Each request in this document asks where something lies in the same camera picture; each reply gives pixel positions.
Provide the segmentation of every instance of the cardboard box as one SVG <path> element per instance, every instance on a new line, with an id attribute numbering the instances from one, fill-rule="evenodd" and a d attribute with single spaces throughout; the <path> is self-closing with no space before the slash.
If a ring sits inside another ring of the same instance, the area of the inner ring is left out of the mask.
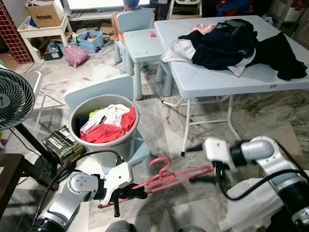
<path id="1" fill-rule="evenodd" d="M 38 28 L 59 27 L 65 15 L 60 0 L 28 0 L 26 9 Z"/>
<path id="2" fill-rule="evenodd" d="M 73 139 L 67 126 L 63 126 L 45 136 L 43 144 L 63 167 L 86 153 L 86 147 Z"/>

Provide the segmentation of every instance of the sticker on table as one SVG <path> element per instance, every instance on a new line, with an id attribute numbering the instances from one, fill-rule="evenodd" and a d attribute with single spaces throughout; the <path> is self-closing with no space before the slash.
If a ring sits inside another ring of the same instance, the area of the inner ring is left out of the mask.
<path id="1" fill-rule="evenodd" d="M 276 87 L 277 85 L 271 85 L 269 86 L 268 91 L 274 91 Z"/>
<path id="2" fill-rule="evenodd" d="M 53 58 L 59 58 L 59 54 L 57 52 L 51 53 Z"/>

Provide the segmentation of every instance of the child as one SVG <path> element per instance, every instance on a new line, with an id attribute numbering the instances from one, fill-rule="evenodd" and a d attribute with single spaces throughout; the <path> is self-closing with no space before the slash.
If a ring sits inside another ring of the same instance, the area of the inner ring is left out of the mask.
<path id="1" fill-rule="evenodd" d="M 124 0 L 124 12 L 126 11 L 134 11 L 136 10 L 136 7 L 138 6 L 140 0 Z M 120 40 L 121 42 L 124 42 L 124 35 L 119 32 L 119 26 L 117 21 L 117 12 L 114 12 L 112 14 L 112 28 L 114 31 L 114 35 L 111 36 L 111 40 Z"/>

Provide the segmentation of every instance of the red brick wall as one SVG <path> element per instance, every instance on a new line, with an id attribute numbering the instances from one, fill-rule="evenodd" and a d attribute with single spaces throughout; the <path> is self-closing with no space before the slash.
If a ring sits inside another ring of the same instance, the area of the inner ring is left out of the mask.
<path id="1" fill-rule="evenodd" d="M 33 62 L 32 56 L 17 31 L 2 0 L 0 0 L 0 35 L 19 64 Z"/>

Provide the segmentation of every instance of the gray bucket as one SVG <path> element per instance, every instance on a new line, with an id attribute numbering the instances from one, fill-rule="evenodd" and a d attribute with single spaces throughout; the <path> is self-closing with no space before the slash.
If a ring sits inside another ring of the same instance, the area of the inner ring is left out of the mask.
<path id="1" fill-rule="evenodd" d="M 76 118 L 80 116 L 87 116 L 90 112 L 93 112 L 99 108 L 108 107 L 111 104 L 122 104 L 128 108 L 135 107 L 136 120 L 129 132 L 124 136 L 114 141 L 103 143 L 103 144 L 93 144 L 81 140 L 77 135 L 80 134 L 78 128 L 75 127 Z M 69 131 L 73 138 L 80 144 L 88 147 L 89 151 L 100 151 L 105 149 L 111 149 L 119 153 L 123 157 L 124 161 L 129 161 L 134 153 L 134 138 L 135 130 L 139 123 L 140 115 L 136 105 L 129 99 L 124 98 L 119 95 L 101 95 L 95 98 L 88 99 L 81 103 L 73 111 L 69 121 Z M 115 167 L 116 166 L 116 155 L 112 152 L 104 152 L 93 154 L 92 157 L 104 167 Z"/>

